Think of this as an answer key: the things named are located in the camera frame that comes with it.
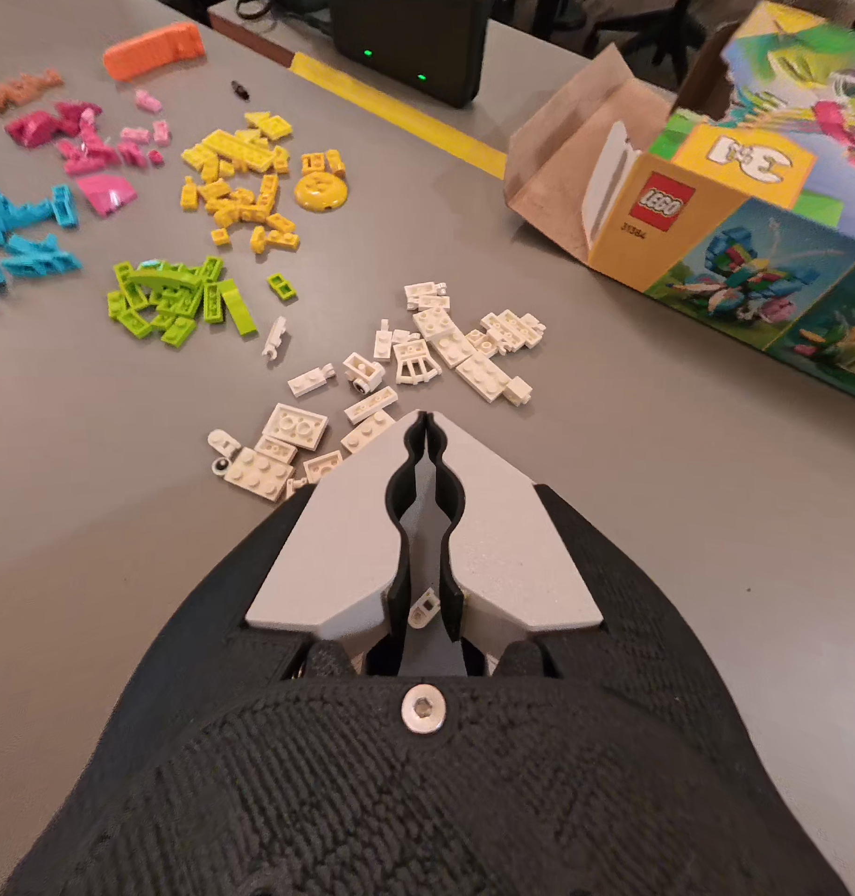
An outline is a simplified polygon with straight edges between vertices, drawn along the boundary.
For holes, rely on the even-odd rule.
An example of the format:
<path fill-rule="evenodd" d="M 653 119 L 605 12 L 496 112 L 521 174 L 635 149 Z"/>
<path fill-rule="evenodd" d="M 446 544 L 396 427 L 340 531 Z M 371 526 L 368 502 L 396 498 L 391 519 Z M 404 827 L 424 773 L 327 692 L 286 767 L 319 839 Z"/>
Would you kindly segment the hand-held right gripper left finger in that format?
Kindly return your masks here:
<path fill-rule="evenodd" d="M 303 633 L 394 676 L 411 606 L 410 541 L 428 415 L 401 418 L 317 485 L 246 612 L 256 629 Z"/>

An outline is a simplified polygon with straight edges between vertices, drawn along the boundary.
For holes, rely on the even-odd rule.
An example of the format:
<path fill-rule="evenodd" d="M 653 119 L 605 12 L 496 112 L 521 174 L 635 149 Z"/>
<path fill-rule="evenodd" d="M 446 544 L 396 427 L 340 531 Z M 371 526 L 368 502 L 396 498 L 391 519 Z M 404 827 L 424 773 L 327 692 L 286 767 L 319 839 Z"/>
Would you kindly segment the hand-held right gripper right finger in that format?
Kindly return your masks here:
<path fill-rule="evenodd" d="M 528 476 L 439 412 L 425 415 L 441 539 L 441 616 L 465 673 L 549 633 L 592 631 L 603 615 Z"/>

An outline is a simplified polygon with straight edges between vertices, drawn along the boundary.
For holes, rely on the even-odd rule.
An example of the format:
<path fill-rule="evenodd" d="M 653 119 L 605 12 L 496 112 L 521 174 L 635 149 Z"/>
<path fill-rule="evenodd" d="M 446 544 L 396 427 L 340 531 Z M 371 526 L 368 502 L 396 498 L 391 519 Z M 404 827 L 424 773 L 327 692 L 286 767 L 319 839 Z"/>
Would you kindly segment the pile of white lego pieces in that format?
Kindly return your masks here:
<path fill-rule="evenodd" d="M 503 398 L 523 407 L 531 401 L 533 387 L 520 376 L 506 374 L 496 358 L 537 347 L 546 330 L 542 322 L 505 309 L 484 315 L 478 328 L 466 332 L 450 316 L 444 283 L 411 284 L 404 294 L 412 314 L 410 330 L 392 329 L 383 319 L 370 355 L 353 352 L 339 369 L 324 364 L 287 382 L 292 398 L 301 399 L 341 375 L 346 378 L 358 400 L 343 411 L 350 430 L 339 450 L 315 453 L 329 428 L 327 416 L 280 402 L 253 446 L 244 446 L 221 429 L 209 433 L 207 442 L 215 453 L 211 472 L 277 504 L 315 485 L 388 431 L 396 423 L 389 409 L 399 400 L 398 387 L 430 384 L 446 369 L 488 403 Z"/>

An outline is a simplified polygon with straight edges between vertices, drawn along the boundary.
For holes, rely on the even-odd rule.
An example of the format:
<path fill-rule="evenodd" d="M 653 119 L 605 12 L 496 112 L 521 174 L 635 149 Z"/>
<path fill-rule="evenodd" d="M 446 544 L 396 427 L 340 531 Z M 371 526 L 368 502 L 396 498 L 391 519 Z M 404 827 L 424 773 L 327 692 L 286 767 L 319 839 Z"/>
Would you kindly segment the pile of lime lego pieces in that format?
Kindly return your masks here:
<path fill-rule="evenodd" d="M 226 322 L 244 339 L 258 334 L 240 287 L 225 275 L 219 255 L 197 266 L 153 259 L 137 265 L 122 261 L 112 270 L 117 287 L 107 295 L 108 317 L 136 340 L 157 335 L 178 350 L 200 325 Z"/>

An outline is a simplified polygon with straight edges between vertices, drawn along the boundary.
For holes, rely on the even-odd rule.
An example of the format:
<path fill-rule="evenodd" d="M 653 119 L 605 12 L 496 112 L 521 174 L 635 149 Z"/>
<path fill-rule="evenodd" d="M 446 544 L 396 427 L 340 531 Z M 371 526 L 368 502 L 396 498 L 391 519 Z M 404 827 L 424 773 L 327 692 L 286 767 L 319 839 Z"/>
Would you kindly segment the pile of yellow lego pieces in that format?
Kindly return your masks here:
<path fill-rule="evenodd" d="M 235 131 L 216 129 L 181 153 L 190 168 L 180 191 L 180 208 L 209 219 L 217 250 L 239 237 L 255 255 L 271 250 L 296 252 L 301 232 L 293 216 L 325 215 L 350 197 L 347 170 L 337 150 L 290 151 L 294 134 L 284 117 L 244 113 Z"/>

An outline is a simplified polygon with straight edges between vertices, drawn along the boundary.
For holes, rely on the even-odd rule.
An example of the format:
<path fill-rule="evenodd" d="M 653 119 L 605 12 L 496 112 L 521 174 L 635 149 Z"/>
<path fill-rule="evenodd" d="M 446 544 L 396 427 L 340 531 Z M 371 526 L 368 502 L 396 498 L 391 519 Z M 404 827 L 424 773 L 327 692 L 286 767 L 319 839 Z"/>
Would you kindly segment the colourful lego set box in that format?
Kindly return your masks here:
<path fill-rule="evenodd" d="M 760 2 L 673 105 L 605 49 L 512 136 L 504 196 L 595 272 L 855 398 L 855 30 Z"/>

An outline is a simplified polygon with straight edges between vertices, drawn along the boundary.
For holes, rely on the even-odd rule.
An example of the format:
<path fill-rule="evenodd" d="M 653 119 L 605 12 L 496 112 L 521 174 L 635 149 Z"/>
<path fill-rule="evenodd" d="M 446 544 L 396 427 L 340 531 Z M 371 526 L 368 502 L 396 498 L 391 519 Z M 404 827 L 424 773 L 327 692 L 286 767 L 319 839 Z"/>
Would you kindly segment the pile of cyan lego pieces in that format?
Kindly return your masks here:
<path fill-rule="evenodd" d="M 48 198 L 22 205 L 13 204 L 0 191 L 0 293 L 7 292 L 10 280 L 42 279 L 83 268 L 76 255 L 60 245 L 55 233 L 41 239 L 22 234 L 51 222 L 62 230 L 78 227 L 75 196 L 68 185 L 54 185 Z"/>

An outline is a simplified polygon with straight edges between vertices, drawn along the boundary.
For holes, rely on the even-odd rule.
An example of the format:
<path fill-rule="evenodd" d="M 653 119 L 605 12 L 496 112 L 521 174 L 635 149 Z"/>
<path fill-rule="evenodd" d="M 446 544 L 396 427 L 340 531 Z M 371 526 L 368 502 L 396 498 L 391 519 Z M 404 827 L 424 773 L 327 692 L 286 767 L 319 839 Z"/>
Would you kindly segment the pile of pink lego pieces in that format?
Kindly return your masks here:
<path fill-rule="evenodd" d="M 98 129 L 102 113 L 102 108 L 91 102 L 60 100 L 50 110 L 19 115 L 4 129 L 25 150 L 52 144 L 70 184 L 78 188 L 98 217 L 108 218 L 137 197 L 117 169 L 162 168 L 172 130 L 166 119 L 156 118 L 148 126 L 123 127 L 115 138 L 108 138 Z"/>

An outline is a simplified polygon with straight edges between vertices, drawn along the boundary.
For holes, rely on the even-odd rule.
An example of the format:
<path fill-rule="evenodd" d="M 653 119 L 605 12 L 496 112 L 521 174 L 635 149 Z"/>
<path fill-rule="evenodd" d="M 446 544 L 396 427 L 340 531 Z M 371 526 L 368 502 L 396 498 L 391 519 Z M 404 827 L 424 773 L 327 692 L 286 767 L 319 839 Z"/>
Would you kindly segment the orange lego brick separator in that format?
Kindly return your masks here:
<path fill-rule="evenodd" d="M 113 45 L 104 52 L 102 61 L 111 78 L 127 83 L 165 65 L 205 55 L 197 25 L 182 21 Z"/>

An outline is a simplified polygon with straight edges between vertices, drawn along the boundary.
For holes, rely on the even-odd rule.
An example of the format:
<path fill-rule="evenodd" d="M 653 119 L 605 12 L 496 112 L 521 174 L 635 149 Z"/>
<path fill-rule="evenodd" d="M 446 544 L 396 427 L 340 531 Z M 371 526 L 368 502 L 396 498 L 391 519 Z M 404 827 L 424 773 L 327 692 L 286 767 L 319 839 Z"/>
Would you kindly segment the cluster of brown lego pieces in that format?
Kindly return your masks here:
<path fill-rule="evenodd" d="M 41 75 L 21 73 L 17 78 L 0 83 L 0 114 L 10 107 L 24 106 L 45 91 L 62 85 L 63 78 L 54 69 L 47 69 Z"/>

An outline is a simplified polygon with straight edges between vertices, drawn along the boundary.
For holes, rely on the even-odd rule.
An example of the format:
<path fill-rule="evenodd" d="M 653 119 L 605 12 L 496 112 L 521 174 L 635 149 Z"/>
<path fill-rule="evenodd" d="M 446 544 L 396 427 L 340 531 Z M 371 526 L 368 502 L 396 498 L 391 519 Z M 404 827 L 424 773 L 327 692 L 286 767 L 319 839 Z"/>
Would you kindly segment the yellow tape strip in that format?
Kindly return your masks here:
<path fill-rule="evenodd" d="M 302 52 L 294 54 L 289 70 L 456 159 L 498 180 L 504 179 L 503 151 Z"/>

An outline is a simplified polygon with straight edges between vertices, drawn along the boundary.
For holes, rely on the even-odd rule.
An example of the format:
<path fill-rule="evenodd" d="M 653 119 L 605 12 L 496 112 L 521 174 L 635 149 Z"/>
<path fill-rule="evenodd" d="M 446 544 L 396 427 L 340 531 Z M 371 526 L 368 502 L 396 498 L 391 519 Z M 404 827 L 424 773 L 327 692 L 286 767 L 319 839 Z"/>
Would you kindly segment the black charger box green lights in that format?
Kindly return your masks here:
<path fill-rule="evenodd" d="M 490 1 L 331 1 L 339 54 L 448 106 L 468 106 L 482 73 Z"/>

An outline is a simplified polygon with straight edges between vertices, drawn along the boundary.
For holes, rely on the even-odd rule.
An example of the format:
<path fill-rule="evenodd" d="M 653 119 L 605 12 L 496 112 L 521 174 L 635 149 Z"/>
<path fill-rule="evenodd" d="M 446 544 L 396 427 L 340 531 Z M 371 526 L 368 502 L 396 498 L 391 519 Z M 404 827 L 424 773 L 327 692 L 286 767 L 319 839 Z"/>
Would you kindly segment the black office chair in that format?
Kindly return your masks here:
<path fill-rule="evenodd" d="M 708 39 L 706 28 L 690 12 L 690 1 L 676 1 L 660 9 L 597 20 L 583 43 L 582 53 L 595 56 L 604 31 L 629 34 L 619 53 L 628 58 L 653 48 L 652 64 L 659 65 L 669 56 L 676 69 L 686 66 L 689 50 L 700 50 Z"/>

